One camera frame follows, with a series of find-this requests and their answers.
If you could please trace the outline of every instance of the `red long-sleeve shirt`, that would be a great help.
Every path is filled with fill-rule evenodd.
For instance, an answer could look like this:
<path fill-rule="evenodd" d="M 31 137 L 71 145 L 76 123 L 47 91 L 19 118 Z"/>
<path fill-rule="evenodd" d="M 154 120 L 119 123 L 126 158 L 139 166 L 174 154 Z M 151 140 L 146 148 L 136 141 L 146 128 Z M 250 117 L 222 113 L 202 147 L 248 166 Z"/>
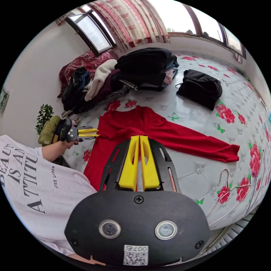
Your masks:
<path fill-rule="evenodd" d="M 104 166 L 117 144 L 136 135 L 146 135 L 165 147 L 225 163 L 239 160 L 240 146 L 171 123 L 149 107 L 126 112 L 106 112 L 100 117 L 96 139 L 84 174 L 99 189 Z"/>

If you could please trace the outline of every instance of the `window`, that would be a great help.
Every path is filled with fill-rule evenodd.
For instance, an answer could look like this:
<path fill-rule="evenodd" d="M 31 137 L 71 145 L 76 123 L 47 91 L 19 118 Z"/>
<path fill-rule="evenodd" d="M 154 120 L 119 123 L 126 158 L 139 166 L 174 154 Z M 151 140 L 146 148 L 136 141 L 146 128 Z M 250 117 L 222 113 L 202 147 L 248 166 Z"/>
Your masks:
<path fill-rule="evenodd" d="M 72 10 L 66 21 L 96 56 L 116 46 L 106 25 L 88 5 Z"/>
<path fill-rule="evenodd" d="M 177 1 L 148 0 L 160 15 L 168 32 L 188 32 L 196 34 L 191 16 L 186 8 Z"/>
<path fill-rule="evenodd" d="M 223 42 L 222 32 L 218 22 L 214 18 L 196 8 L 192 7 L 192 10 L 195 12 L 199 20 L 203 36 L 211 37 Z"/>
<path fill-rule="evenodd" d="M 217 20 L 186 4 L 167 0 L 148 0 L 157 10 L 169 34 L 198 36 L 216 42 L 246 59 L 241 42 Z"/>
<path fill-rule="evenodd" d="M 226 27 L 223 26 L 223 28 L 226 33 L 228 47 L 233 49 L 237 53 L 242 54 L 242 46 L 240 41 Z"/>

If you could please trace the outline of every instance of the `pile of clothes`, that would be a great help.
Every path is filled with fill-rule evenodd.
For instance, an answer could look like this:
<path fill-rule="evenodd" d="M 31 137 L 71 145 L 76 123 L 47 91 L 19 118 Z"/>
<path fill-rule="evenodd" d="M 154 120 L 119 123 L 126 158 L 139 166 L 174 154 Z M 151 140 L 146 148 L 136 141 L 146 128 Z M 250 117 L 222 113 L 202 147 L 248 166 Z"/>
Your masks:
<path fill-rule="evenodd" d="M 177 57 L 168 49 L 145 48 L 121 56 L 115 77 L 135 90 L 161 91 L 178 72 Z"/>
<path fill-rule="evenodd" d="M 65 111 L 80 114 L 97 104 L 109 102 L 133 90 L 162 91 L 178 72 L 177 57 L 163 48 L 145 48 L 98 66 L 93 80 L 84 68 L 77 68 L 64 90 Z"/>

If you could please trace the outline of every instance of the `floral curtain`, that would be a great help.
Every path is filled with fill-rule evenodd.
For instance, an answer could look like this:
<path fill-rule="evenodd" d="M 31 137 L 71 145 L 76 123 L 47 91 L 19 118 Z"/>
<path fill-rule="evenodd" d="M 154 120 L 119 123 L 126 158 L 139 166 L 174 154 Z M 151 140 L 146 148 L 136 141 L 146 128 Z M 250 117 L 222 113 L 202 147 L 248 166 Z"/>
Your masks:
<path fill-rule="evenodd" d="M 89 3 L 108 27 L 122 53 L 147 43 L 170 43 L 162 19 L 147 0 L 98 0 Z"/>
<path fill-rule="evenodd" d="M 67 14 L 64 14 L 63 16 L 57 18 L 57 19 L 56 19 L 56 24 L 57 24 L 58 26 L 63 25 L 64 22 L 65 22 L 65 19 L 68 17 L 68 15 L 69 15 L 69 14 L 67 13 Z"/>

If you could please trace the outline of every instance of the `white t-shirt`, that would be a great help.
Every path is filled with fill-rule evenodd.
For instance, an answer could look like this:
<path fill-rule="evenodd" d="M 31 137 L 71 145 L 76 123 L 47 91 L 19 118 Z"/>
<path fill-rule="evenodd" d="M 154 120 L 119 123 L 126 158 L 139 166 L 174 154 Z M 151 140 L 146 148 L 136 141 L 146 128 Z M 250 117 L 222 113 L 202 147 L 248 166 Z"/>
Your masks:
<path fill-rule="evenodd" d="M 0 136 L 0 182 L 18 218 L 39 240 L 64 255 L 73 254 L 64 235 L 75 206 L 96 193 L 82 173 L 43 159 L 29 148 Z"/>

